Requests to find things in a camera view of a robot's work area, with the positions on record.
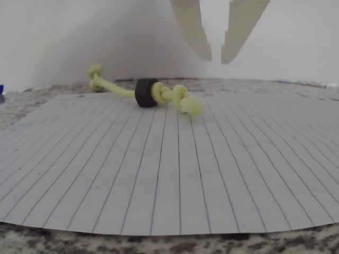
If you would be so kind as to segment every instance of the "rope toy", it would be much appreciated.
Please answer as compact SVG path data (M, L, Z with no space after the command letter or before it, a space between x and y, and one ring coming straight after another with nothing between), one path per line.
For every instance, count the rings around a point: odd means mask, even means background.
M154 107L158 103L167 104L173 101L177 110L189 115L200 115L203 106L197 97L190 95L186 87L182 85L174 86L173 90L165 87L156 78L145 78L137 81L136 90L126 90L111 82L106 81L101 74L101 65L93 65L88 70L91 79L90 88L99 93L104 88L117 93L123 97L135 98L140 107Z

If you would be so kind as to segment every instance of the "sheet of paper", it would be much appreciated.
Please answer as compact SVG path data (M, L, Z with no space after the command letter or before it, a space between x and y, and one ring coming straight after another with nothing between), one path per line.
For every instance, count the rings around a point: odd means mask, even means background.
M127 235L339 222L339 102L196 96L200 117L64 95L0 132L0 221Z

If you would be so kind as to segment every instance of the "granite countertop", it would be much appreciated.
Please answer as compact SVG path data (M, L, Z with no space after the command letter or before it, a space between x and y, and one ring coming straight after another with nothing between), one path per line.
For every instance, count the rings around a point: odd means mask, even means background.
M269 81L182 79L162 80L167 86L185 85L190 91L248 91L267 94L339 99L339 93L322 88ZM119 83L134 88L134 81ZM58 94L90 93L88 84L54 86L19 93L7 93L0 104L0 130ZM339 254L337 224L312 229L267 234L215 234L166 237L125 237L28 228L0 223L0 253L44 254Z

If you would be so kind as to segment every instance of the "white wall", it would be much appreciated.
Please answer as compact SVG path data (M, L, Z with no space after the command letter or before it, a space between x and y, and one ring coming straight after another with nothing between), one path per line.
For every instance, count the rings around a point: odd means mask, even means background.
M5 90L107 79L216 77L339 80L339 1L271 0L238 57L220 64L227 0L201 0L213 61L182 39L169 0L1 0Z

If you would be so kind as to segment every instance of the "rope knot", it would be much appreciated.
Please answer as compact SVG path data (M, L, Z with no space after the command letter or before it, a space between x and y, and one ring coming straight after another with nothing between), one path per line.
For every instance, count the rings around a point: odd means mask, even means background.
M90 69L88 70L87 74L90 77L90 79L94 79L95 76L100 76L100 74L101 74L101 65L100 64L92 65L90 67Z

